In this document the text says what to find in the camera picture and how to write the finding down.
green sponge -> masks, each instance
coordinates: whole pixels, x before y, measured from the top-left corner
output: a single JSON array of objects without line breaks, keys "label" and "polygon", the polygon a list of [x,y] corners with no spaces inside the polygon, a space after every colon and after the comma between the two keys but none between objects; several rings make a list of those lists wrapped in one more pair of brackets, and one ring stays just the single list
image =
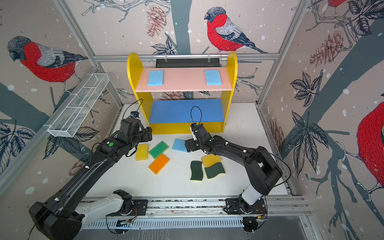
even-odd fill
[{"label": "green sponge", "polygon": [[168,145],[161,141],[159,144],[157,144],[154,148],[152,148],[151,151],[149,151],[149,154],[154,158],[156,159],[157,157],[159,157],[162,153],[164,153],[165,151],[167,151],[169,149]]},{"label": "green sponge", "polygon": [[218,162],[210,167],[206,167],[205,173],[208,179],[214,178],[221,173],[225,173],[223,164],[221,162]]},{"label": "green sponge", "polygon": [[201,181],[203,180],[203,169],[201,168],[201,161],[192,161],[191,162],[191,181]]}]

white wire basket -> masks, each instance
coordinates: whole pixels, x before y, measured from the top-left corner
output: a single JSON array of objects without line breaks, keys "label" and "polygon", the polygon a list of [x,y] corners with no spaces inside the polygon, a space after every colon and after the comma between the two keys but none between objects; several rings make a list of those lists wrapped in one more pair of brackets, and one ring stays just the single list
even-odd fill
[{"label": "white wire basket", "polygon": [[78,93],[73,94],[74,98],[48,129],[48,132],[54,137],[73,137],[75,135],[109,83],[109,77],[105,73],[93,73],[88,74],[84,81],[86,81],[84,86]]}]

bird beak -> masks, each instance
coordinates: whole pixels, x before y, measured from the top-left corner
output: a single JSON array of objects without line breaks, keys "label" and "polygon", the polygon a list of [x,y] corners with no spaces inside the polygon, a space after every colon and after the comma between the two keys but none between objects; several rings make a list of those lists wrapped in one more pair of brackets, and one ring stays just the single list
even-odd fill
[{"label": "bird beak", "polygon": [[12,58],[13,61],[16,60],[16,57],[15,57],[15,53],[14,53],[14,52],[9,52],[9,56],[11,56],[11,58]]}]

bird illustration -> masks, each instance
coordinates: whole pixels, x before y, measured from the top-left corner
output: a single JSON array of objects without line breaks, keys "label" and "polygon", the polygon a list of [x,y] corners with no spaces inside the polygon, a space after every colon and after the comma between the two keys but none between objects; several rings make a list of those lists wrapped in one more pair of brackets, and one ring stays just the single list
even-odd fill
[{"label": "bird illustration", "polygon": [[373,191],[384,188],[384,102],[381,102],[372,112],[365,116],[358,127],[358,147],[359,153],[352,154],[345,150],[343,143],[340,144],[344,151],[344,157],[351,155],[360,159],[367,169],[376,178],[377,184],[371,190],[367,190],[361,183],[356,182],[367,192],[368,198],[364,199],[371,202]]},{"label": "bird illustration", "polygon": [[219,51],[217,53],[221,51],[236,51],[241,48],[251,48],[260,53],[266,53],[257,48],[245,36],[240,27],[232,23],[224,8],[210,8],[204,19],[208,21],[208,39],[212,45],[218,48]]},{"label": "bird illustration", "polygon": [[33,74],[41,80],[64,84],[64,90],[59,93],[68,92],[65,89],[65,81],[75,75],[75,69],[79,62],[88,59],[79,54],[69,53],[60,48],[47,47],[32,42],[24,36],[17,36],[8,42],[8,51],[12,60],[17,59],[26,66]]}]

bird head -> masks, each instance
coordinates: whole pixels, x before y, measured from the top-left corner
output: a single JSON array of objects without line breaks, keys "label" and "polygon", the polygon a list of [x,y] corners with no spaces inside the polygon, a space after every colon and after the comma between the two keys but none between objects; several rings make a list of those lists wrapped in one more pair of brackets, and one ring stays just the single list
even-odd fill
[{"label": "bird head", "polygon": [[214,19],[220,14],[226,14],[226,11],[224,10],[224,8],[213,7],[207,11],[207,14],[205,15],[204,19],[208,20],[210,23],[212,23],[214,21]]},{"label": "bird head", "polygon": [[24,47],[32,41],[29,38],[24,36],[17,36],[11,39],[8,42],[8,51],[12,60],[20,59],[21,61],[26,61]]}]

